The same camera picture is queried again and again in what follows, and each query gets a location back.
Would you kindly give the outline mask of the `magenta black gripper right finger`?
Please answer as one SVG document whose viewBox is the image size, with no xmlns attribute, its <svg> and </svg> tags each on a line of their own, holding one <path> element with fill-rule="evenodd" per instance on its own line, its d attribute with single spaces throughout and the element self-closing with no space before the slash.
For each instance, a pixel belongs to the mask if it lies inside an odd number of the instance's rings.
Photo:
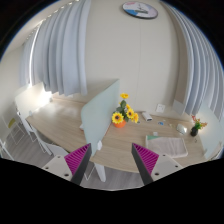
<svg viewBox="0 0 224 224">
<path fill-rule="evenodd" d="M 136 143 L 132 144 L 131 152 L 144 185 L 182 169 L 182 166 L 168 155 L 155 153 Z"/>
</svg>

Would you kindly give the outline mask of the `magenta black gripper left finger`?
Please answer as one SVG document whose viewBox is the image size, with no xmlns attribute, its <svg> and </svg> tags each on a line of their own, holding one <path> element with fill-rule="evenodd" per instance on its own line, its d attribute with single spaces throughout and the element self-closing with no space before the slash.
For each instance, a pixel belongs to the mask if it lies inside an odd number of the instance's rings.
<svg viewBox="0 0 224 224">
<path fill-rule="evenodd" d="M 42 169 L 79 185 L 91 154 L 91 144 L 86 144 L 67 155 L 55 155 Z"/>
</svg>

